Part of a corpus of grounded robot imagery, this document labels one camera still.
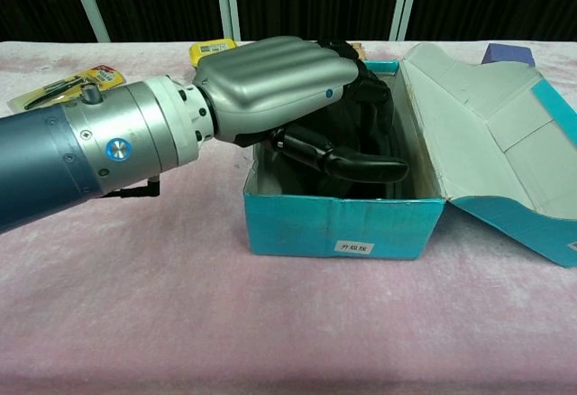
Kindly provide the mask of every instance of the pink tablecloth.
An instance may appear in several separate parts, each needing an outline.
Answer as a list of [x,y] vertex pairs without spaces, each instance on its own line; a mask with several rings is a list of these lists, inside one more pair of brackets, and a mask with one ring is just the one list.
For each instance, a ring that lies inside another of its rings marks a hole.
[[[522,44],[576,106],[577,45]],[[188,45],[0,43],[0,115],[96,64],[190,80]],[[486,42],[441,45],[479,63]],[[255,256],[250,163],[211,142],[159,198],[0,236],[0,393],[577,393],[575,270],[451,207],[416,262]]]

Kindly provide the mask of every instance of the yellow package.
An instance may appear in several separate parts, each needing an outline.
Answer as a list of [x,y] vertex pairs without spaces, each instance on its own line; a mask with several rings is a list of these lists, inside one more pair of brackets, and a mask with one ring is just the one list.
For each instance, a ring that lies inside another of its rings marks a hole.
[[203,57],[217,52],[230,50],[232,48],[236,48],[236,42],[232,39],[217,39],[215,41],[200,41],[198,43],[193,43],[188,49],[190,63],[194,67],[197,67],[198,62]]
[[125,81],[120,72],[105,65],[96,66],[92,69],[83,70],[73,77],[38,88],[25,95],[18,96],[8,102],[8,106],[15,113],[23,113],[37,108],[67,102],[79,97],[81,87],[87,82],[98,85],[100,91],[116,87]]

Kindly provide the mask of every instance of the silver robotic hand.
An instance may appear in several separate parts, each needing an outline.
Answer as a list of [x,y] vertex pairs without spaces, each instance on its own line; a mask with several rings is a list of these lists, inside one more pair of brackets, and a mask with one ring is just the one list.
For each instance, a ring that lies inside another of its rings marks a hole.
[[80,99],[2,118],[0,233],[90,198],[157,196],[159,175],[194,161],[212,137],[267,142],[336,176],[363,166],[366,181],[400,179],[402,161],[339,152],[294,125],[354,93],[359,76],[330,48],[278,37],[205,57],[189,86],[156,77],[100,93],[86,84]]

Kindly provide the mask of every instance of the blue-gray cylinder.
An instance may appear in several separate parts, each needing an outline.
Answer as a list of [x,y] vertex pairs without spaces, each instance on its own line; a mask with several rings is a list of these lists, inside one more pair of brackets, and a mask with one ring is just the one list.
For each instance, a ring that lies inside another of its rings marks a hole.
[[61,105],[0,119],[0,234],[102,195]]

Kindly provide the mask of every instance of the label on box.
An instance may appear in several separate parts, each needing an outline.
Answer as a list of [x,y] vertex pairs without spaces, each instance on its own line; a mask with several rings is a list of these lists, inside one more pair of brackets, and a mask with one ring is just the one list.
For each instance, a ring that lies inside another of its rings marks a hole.
[[375,243],[350,242],[348,240],[337,240],[334,250],[338,253],[361,253],[369,255]]

